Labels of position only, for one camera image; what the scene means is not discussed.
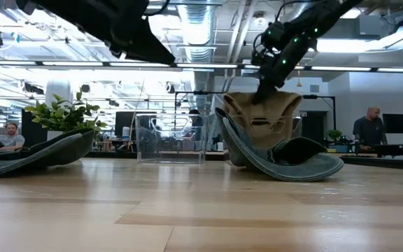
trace small plant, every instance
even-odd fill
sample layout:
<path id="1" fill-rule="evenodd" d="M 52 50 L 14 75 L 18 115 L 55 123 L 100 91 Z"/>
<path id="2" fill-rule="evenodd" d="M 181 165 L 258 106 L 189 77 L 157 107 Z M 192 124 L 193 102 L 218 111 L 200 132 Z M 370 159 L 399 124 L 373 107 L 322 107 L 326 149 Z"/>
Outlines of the small plant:
<path id="1" fill-rule="evenodd" d="M 52 131 L 68 132 L 71 130 L 92 128 L 96 134 L 107 124 L 100 120 L 83 121 L 83 116 L 92 116 L 92 111 L 98 111 L 99 106 L 89 105 L 82 101 L 82 90 L 76 94 L 76 102 L 71 103 L 54 94 L 55 101 L 48 107 L 45 103 L 36 103 L 36 106 L 27 106 L 25 111 L 30 111 L 35 118 L 32 122 L 40 123 L 43 128 Z"/>
<path id="2" fill-rule="evenodd" d="M 343 135 L 343 133 L 339 130 L 330 130 L 328 133 L 329 137 L 334 140 L 334 142 L 338 142 L 340 140 L 340 137 Z"/>

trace beige fabric bag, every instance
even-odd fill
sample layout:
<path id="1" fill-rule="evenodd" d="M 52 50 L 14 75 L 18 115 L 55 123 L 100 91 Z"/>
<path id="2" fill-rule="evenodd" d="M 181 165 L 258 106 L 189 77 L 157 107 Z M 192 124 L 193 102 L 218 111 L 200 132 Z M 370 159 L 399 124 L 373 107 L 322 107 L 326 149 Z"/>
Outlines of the beige fabric bag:
<path id="1" fill-rule="evenodd" d="M 292 137 L 293 113 L 302 100 L 299 94 L 275 92 L 253 105 L 253 93 L 232 92 L 223 97 L 224 110 L 242 126 L 258 148 L 269 148 Z"/>

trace gray t-shirt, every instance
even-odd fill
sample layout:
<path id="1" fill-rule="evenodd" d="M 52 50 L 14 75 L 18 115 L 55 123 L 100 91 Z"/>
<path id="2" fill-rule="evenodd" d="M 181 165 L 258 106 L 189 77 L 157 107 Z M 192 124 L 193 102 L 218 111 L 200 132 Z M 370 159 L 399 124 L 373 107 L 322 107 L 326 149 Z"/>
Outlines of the gray t-shirt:
<path id="1" fill-rule="evenodd" d="M 382 142 L 382 134 L 385 132 L 382 119 L 370 121 L 362 117 L 355 121 L 353 134 L 358 134 L 363 145 L 374 147 Z"/>
<path id="2" fill-rule="evenodd" d="M 0 134 L 0 142 L 3 143 L 4 147 L 14 147 L 17 144 L 24 144 L 24 137 L 18 134 L 13 136 Z"/>

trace wooden tabletop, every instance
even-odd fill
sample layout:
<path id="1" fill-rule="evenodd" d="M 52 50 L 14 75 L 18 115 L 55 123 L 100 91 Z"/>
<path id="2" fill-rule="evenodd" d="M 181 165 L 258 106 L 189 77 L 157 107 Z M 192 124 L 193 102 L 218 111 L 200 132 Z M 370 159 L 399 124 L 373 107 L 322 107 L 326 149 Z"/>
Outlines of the wooden tabletop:
<path id="1" fill-rule="evenodd" d="M 226 162 L 82 159 L 0 178 L 0 251 L 403 251 L 403 170 L 284 183 Z"/>

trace bald man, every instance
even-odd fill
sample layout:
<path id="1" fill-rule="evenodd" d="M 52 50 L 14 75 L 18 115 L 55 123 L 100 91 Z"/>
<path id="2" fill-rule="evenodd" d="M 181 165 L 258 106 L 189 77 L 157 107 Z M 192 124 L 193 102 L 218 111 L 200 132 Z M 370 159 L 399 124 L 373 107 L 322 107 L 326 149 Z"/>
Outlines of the bald man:
<path id="1" fill-rule="evenodd" d="M 366 116 L 355 121 L 353 134 L 363 146 L 374 147 L 381 143 L 387 144 L 383 122 L 379 118 L 380 113 L 379 108 L 370 107 Z"/>

